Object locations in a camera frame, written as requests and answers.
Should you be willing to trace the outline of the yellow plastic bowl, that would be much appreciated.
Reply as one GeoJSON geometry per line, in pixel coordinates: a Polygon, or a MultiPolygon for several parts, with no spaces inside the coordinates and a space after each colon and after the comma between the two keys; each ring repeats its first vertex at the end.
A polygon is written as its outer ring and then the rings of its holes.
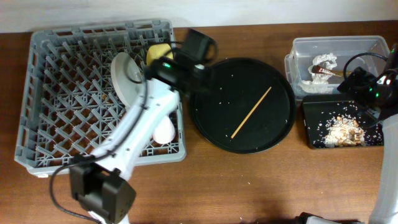
{"type": "Polygon", "coordinates": [[[171,47],[169,44],[159,43],[159,44],[151,45],[147,51],[146,65],[149,67],[154,60],[159,59],[162,56],[166,56],[170,59],[173,59],[174,56],[170,50],[171,50],[171,47]]]}

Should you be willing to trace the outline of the white paper napkin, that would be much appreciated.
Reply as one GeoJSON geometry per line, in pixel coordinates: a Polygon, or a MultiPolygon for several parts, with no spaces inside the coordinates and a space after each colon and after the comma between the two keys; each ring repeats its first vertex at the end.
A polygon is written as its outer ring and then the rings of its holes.
{"type": "Polygon", "coordinates": [[[301,81],[299,86],[306,93],[330,94],[332,87],[329,87],[328,79],[332,77],[331,70],[337,66],[337,56],[333,53],[316,56],[312,61],[312,66],[308,68],[312,76],[310,81],[301,81]]]}

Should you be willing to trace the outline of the light grey round plate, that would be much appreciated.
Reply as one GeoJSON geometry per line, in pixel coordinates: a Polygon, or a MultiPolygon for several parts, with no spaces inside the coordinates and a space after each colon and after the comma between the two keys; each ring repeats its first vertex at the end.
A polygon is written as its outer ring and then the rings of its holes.
{"type": "Polygon", "coordinates": [[[116,94],[128,110],[133,106],[137,96],[141,92],[143,75],[137,63],[132,57],[120,52],[111,62],[111,81],[116,94]]]}

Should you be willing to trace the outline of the food scraps and rice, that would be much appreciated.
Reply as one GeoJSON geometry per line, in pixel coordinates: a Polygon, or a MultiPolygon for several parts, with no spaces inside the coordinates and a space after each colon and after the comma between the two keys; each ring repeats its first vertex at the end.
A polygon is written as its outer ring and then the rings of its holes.
{"type": "Polygon", "coordinates": [[[321,111],[307,123],[308,143],[314,149],[382,146],[382,125],[370,113],[344,106],[339,111],[321,111]]]}

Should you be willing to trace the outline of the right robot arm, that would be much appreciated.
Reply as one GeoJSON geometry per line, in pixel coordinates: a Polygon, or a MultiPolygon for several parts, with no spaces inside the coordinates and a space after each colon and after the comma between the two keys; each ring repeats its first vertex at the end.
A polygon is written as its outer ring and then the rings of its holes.
{"type": "Polygon", "coordinates": [[[338,86],[339,95],[310,95],[303,98],[302,104],[314,109],[349,100],[357,103],[364,112],[379,110],[379,117],[369,127],[382,123],[384,158],[379,195],[369,223],[397,223],[397,44],[393,45],[388,57],[372,52],[351,57],[343,68],[343,78],[338,86]],[[383,71],[375,76],[356,67],[351,75],[347,75],[348,65],[367,55],[383,59],[386,62],[383,71]]]}

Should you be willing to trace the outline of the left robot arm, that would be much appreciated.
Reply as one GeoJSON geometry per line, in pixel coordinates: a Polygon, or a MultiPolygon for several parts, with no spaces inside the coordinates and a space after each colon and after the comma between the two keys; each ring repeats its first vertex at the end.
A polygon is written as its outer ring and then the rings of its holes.
{"type": "Polygon", "coordinates": [[[180,103],[180,94],[208,92],[218,55],[211,37],[190,29],[179,47],[146,68],[142,89],[116,129],[89,156],[76,155],[67,166],[72,198],[95,223],[127,223],[136,191],[128,180],[160,122],[180,103]]]}

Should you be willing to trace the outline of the pink plastic cup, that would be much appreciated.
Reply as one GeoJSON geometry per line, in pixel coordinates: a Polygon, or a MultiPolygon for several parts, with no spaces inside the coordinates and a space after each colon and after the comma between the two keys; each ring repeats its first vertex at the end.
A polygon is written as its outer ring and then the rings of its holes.
{"type": "Polygon", "coordinates": [[[165,116],[154,130],[153,140],[158,144],[172,142],[175,137],[175,127],[169,116],[165,116]]]}

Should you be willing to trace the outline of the wooden chopstick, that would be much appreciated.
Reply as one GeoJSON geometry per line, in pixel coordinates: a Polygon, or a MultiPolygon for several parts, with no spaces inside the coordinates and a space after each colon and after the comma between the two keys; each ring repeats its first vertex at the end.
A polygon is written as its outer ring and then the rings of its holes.
{"type": "Polygon", "coordinates": [[[231,135],[231,139],[234,139],[234,137],[239,133],[240,129],[244,126],[244,124],[247,122],[247,120],[251,117],[253,112],[257,109],[257,107],[262,103],[264,98],[267,96],[267,94],[272,90],[272,87],[270,86],[267,91],[260,97],[260,99],[256,102],[256,104],[251,108],[249,113],[245,116],[245,118],[241,121],[239,126],[236,128],[234,133],[231,135]]]}

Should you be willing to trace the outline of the brown snack wrapper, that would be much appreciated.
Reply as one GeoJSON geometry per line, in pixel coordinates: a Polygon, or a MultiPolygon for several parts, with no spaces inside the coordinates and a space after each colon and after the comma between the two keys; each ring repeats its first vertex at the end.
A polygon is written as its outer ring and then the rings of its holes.
{"type": "Polygon", "coordinates": [[[343,76],[343,72],[341,72],[341,71],[329,70],[329,69],[323,68],[319,65],[312,65],[310,67],[310,71],[312,73],[320,73],[320,74],[324,74],[324,75],[334,75],[334,76],[339,76],[339,77],[343,76]]]}

